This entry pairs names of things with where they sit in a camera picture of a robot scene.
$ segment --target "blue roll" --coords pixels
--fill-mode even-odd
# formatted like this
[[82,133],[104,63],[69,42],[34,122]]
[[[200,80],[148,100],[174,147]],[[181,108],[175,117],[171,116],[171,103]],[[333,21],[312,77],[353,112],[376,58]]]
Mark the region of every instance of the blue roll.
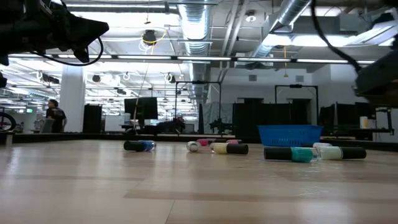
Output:
[[155,142],[151,140],[139,140],[139,142],[144,143],[144,151],[151,151],[155,147]]

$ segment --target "blue plastic basket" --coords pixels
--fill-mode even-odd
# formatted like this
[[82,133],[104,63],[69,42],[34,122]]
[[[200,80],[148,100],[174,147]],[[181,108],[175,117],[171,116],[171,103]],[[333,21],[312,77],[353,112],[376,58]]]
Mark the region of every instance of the blue plastic basket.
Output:
[[298,147],[319,142],[323,129],[314,125],[266,125],[258,128],[265,146]]

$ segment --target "pink roll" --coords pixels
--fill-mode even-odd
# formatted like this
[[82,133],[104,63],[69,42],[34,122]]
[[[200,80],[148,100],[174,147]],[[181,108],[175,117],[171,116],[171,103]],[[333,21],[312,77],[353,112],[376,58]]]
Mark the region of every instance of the pink roll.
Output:
[[201,146],[209,145],[209,141],[207,139],[198,139],[197,142],[199,142]]
[[228,144],[239,144],[239,141],[236,139],[231,139],[227,141]]

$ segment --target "black t-shirt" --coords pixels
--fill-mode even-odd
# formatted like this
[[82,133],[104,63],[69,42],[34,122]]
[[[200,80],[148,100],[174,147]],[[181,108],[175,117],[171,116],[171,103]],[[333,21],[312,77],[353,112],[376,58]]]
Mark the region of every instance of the black t-shirt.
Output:
[[46,118],[51,117],[54,119],[54,123],[52,124],[52,132],[53,133],[59,133],[62,131],[63,128],[63,120],[66,119],[67,117],[65,116],[65,113],[63,112],[62,109],[60,108],[49,108],[47,109]]

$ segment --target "person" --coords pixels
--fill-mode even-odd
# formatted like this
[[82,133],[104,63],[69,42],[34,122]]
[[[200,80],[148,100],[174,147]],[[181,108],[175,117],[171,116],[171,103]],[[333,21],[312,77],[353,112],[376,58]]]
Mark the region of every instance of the person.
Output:
[[47,109],[45,117],[54,120],[54,123],[52,124],[53,133],[62,132],[68,122],[65,112],[58,107],[57,100],[49,100],[49,108]]

